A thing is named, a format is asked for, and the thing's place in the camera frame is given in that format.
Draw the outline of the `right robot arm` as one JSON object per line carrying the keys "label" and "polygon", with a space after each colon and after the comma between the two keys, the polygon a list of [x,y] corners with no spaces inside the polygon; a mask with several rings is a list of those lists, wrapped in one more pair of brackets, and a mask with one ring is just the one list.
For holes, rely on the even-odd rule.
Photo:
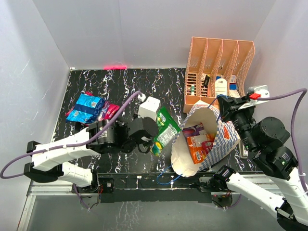
{"label": "right robot arm", "polygon": [[273,181],[281,196],[243,178],[228,166],[222,166],[210,179],[212,188],[231,190],[267,210],[286,231],[308,229],[307,185],[299,178],[299,162],[292,151],[285,147],[290,133],[283,122],[266,117],[259,122],[253,118],[255,106],[248,106],[250,95],[241,98],[218,97],[220,118],[232,122],[247,151],[254,153],[255,165]]}

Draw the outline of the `pink snack bag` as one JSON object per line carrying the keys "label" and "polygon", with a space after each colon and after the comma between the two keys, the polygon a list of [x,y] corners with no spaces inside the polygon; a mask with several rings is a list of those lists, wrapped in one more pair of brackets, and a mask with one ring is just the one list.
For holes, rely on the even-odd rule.
{"label": "pink snack bag", "polygon": [[[86,94],[86,95],[90,95],[90,96],[94,96],[92,95],[90,92],[86,91],[85,93],[83,94]],[[67,117],[68,114],[72,111],[73,107],[65,114],[65,116]],[[112,104],[109,102],[109,108],[108,108],[108,111],[104,117],[104,120],[108,120],[108,119],[111,119],[114,114],[119,110],[120,106],[116,105],[116,104]]]}

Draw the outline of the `blue snack bag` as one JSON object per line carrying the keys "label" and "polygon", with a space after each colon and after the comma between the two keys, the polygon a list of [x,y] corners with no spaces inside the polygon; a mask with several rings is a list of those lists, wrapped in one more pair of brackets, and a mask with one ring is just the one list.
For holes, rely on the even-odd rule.
{"label": "blue snack bag", "polygon": [[103,98],[81,94],[72,111],[66,117],[66,121],[79,122],[82,124],[94,123],[104,103],[105,100]]}

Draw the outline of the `green candy pack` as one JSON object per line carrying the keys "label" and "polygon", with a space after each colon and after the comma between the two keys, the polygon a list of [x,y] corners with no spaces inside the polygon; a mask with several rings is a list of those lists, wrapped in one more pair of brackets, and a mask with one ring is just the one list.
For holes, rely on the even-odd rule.
{"label": "green candy pack", "polygon": [[158,110],[156,124],[158,134],[153,139],[150,152],[155,156],[159,156],[181,129],[165,107]]}

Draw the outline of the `orange candy pack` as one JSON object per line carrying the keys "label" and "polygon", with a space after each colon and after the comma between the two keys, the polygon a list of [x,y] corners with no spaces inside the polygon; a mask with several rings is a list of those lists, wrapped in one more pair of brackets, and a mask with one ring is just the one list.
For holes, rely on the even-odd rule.
{"label": "orange candy pack", "polygon": [[186,138],[190,155],[194,164],[203,162],[207,156],[202,148],[202,142],[214,142],[215,136],[215,133],[210,133]]}

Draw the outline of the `blue checkered paper bag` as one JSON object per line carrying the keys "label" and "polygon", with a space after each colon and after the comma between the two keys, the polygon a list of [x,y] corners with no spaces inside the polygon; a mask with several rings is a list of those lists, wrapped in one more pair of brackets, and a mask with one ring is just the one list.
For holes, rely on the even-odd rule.
{"label": "blue checkered paper bag", "polygon": [[158,175],[160,185],[172,184],[211,168],[226,157],[240,138],[232,122],[223,122],[219,109],[199,100],[188,112],[171,145],[171,165]]}

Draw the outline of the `magenta purple candy pack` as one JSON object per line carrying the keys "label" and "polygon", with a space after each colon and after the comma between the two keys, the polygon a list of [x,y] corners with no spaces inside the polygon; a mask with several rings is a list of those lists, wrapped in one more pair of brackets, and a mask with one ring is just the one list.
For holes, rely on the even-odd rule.
{"label": "magenta purple candy pack", "polygon": [[104,120],[104,117],[105,117],[105,115],[108,111],[108,108],[109,108],[109,102],[105,101],[102,109],[100,110],[100,113],[97,116],[97,121],[103,121]]}

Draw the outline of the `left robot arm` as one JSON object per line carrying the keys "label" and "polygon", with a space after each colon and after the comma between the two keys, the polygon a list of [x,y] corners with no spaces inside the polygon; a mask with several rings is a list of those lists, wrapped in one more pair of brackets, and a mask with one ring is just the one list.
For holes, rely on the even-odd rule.
{"label": "left robot arm", "polygon": [[29,142],[33,148],[30,163],[25,164],[24,175],[38,183],[57,180],[71,182],[89,192],[99,188],[95,170],[78,167],[73,159],[99,154],[130,153],[140,145],[151,146],[158,134],[158,125],[149,117],[96,122],[75,135],[54,143]]}

